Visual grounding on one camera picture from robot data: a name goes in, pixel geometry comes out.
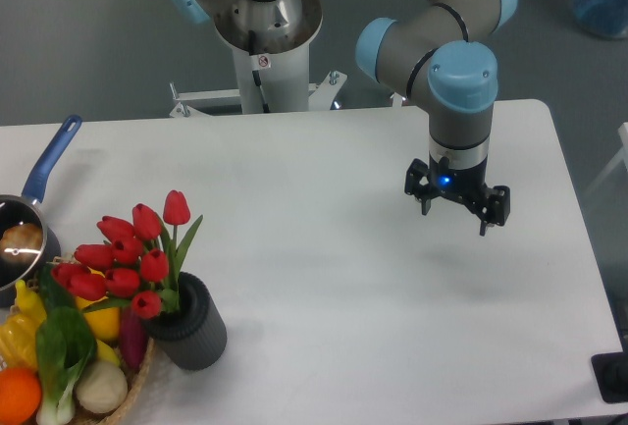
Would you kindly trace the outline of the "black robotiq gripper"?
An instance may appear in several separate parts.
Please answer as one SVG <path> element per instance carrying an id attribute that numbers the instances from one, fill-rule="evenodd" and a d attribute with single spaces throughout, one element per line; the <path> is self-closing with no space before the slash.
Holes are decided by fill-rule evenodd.
<path id="1" fill-rule="evenodd" d="M 480 236 L 489 227 L 503 227 L 510 214 L 510 187 L 486 185 L 485 158 L 478 165 L 467 169 L 451 169 L 443 157 L 437 162 L 430 157 L 429 167 L 420 159 L 414 159 L 406 171 L 404 192 L 413 196 L 426 216 L 432 199 L 441 197 L 464 205 L 480 219 Z"/>

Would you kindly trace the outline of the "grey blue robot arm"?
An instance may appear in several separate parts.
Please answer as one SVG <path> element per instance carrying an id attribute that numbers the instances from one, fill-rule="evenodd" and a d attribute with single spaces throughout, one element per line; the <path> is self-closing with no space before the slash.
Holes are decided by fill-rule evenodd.
<path id="1" fill-rule="evenodd" d="M 304 111 L 309 45 L 322 23 L 319 0 L 171 0 L 194 23 L 212 21 L 234 54 L 242 111 Z M 502 226 L 507 186 L 488 186 L 486 167 L 497 59 L 485 38 L 518 0 L 428 0 L 416 19 L 378 18 L 360 33 L 359 69 L 429 116 L 429 158 L 414 160 L 404 190 L 423 212 L 435 198 L 465 206 L 482 228 Z"/>

